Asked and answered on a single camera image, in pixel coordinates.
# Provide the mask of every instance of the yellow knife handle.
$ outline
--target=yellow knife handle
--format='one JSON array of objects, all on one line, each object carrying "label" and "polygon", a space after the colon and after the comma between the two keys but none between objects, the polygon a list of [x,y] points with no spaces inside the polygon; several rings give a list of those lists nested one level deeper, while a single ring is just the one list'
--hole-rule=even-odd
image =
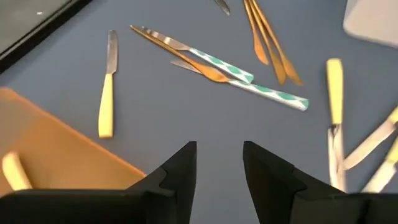
[{"label": "yellow knife handle", "polygon": [[333,124],[343,122],[343,66],[338,58],[327,61],[328,88],[331,121]]},{"label": "yellow knife handle", "polygon": [[388,155],[386,157],[388,161],[398,162],[398,138],[393,143]]},{"label": "yellow knife handle", "polygon": [[113,75],[106,74],[98,115],[98,136],[113,137]]},{"label": "yellow knife handle", "polygon": [[16,152],[9,152],[3,157],[2,171],[13,190],[32,188]]},{"label": "yellow knife handle", "polygon": [[398,106],[395,108],[395,110],[390,114],[388,117],[388,120],[393,122],[394,124],[398,122]]}]

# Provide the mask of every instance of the blue-gray table surface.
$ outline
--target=blue-gray table surface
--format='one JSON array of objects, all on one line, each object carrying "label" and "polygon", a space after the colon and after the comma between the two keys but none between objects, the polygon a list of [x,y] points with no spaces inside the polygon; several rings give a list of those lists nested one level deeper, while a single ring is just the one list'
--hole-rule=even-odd
[{"label": "blue-gray table surface", "polygon": [[[0,86],[14,89],[147,174],[188,141],[197,141],[192,223],[258,223],[244,176],[243,142],[254,141],[329,183],[326,60],[338,57],[344,65],[348,154],[398,103],[398,50],[346,35],[346,1],[261,0],[305,84],[279,86],[272,67],[253,51],[242,1],[227,2],[230,17],[214,0],[93,1],[0,75]],[[175,57],[131,31],[130,24],[151,27],[243,68],[259,85],[309,98],[310,107],[293,110],[171,65]],[[119,36],[115,130],[112,140],[99,140],[109,29]],[[350,192],[362,189],[394,137],[347,173]],[[384,191],[398,192],[398,178]]]}]

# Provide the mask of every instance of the knife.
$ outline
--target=knife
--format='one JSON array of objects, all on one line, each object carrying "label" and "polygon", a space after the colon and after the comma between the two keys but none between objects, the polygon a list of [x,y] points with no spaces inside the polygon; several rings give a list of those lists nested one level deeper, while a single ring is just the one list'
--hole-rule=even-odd
[{"label": "knife", "polygon": [[344,161],[345,169],[350,169],[361,162],[373,149],[390,136],[398,125],[398,106],[390,116],[368,138],[365,139]]},{"label": "knife", "polygon": [[98,136],[113,137],[113,74],[118,69],[118,36],[115,30],[108,33],[108,56],[104,88],[98,115]]},{"label": "knife", "polygon": [[[187,62],[184,62],[182,60],[172,60],[170,63],[191,70],[193,72],[197,72],[199,74],[202,74],[201,71],[197,70],[195,67],[190,65]],[[308,99],[301,98],[299,96],[291,95],[288,93],[284,93],[281,91],[276,91],[272,90],[267,87],[259,86],[259,85],[254,85],[254,84],[247,84],[239,80],[229,80],[229,84],[242,88],[244,90],[250,91],[252,93],[258,94],[260,96],[264,96],[268,99],[274,100],[276,102],[285,104],[287,106],[290,106],[292,108],[305,111],[308,108],[309,101]]]},{"label": "knife", "polygon": [[222,8],[222,10],[225,12],[225,14],[230,15],[231,11],[229,10],[228,5],[224,0],[215,0],[217,4]]},{"label": "knife", "polygon": [[387,157],[379,169],[366,184],[363,192],[379,193],[390,182],[391,178],[397,172],[395,164],[398,161],[398,138],[392,145]]},{"label": "knife", "polygon": [[2,172],[13,190],[31,189],[18,153],[8,152],[2,159]]},{"label": "knife", "polygon": [[328,156],[330,184],[346,191],[345,170],[343,166],[343,66],[341,60],[331,58],[327,61],[329,102],[332,125],[328,129]]},{"label": "knife", "polygon": [[245,72],[244,70],[241,70],[240,68],[237,68],[233,65],[230,65],[226,62],[223,62],[220,59],[217,59],[211,55],[208,55],[206,53],[203,53],[197,49],[194,49],[193,47],[189,47],[177,40],[174,40],[170,37],[167,37],[166,35],[160,34],[154,30],[150,30],[146,27],[142,27],[142,30],[147,32],[148,34],[152,35],[153,37],[161,40],[165,44],[169,45],[175,50],[187,50],[196,56],[206,60],[207,62],[213,64],[214,66],[218,67],[219,69],[224,70],[225,72],[229,73],[230,75],[234,76],[235,78],[242,80],[246,83],[251,83],[253,81],[254,76],[248,72]]}]

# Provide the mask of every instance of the green and white striped handle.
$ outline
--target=green and white striped handle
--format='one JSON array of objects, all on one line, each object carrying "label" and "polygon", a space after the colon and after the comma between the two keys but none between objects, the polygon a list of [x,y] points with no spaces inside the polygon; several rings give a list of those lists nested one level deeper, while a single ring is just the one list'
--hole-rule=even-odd
[{"label": "green and white striped handle", "polygon": [[241,70],[240,68],[237,68],[233,65],[230,65],[226,62],[223,62],[222,60],[215,58],[211,55],[208,55],[206,53],[201,52],[200,50],[190,48],[189,51],[193,54],[195,54],[198,57],[201,57],[202,59],[206,60],[209,63],[212,63],[214,66],[217,66],[218,68],[224,70],[225,72],[228,72],[235,78],[244,81],[245,83],[251,83],[254,79],[254,75],[245,72],[244,70]]},{"label": "green and white striped handle", "polygon": [[270,88],[259,85],[247,84],[239,80],[230,80],[228,83],[240,87],[244,90],[264,96],[271,100],[278,101],[279,103],[283,103],[300,111],[305,111],[308,108],[309,100],[301,98],[299,96],[291,95],[281,91],[271,90]]}]

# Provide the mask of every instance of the orange cutting board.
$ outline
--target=orange cutting board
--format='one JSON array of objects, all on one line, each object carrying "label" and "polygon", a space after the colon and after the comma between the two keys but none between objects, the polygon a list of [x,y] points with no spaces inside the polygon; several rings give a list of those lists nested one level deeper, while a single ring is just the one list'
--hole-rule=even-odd
[{"label": "orange cutting board", "polygon": [[[19,154],[35,189],[126,189],[145,176],[14,91],[0,88],[0,157],[9,151]],[[0,196],[10,191],[1,172]]]}]

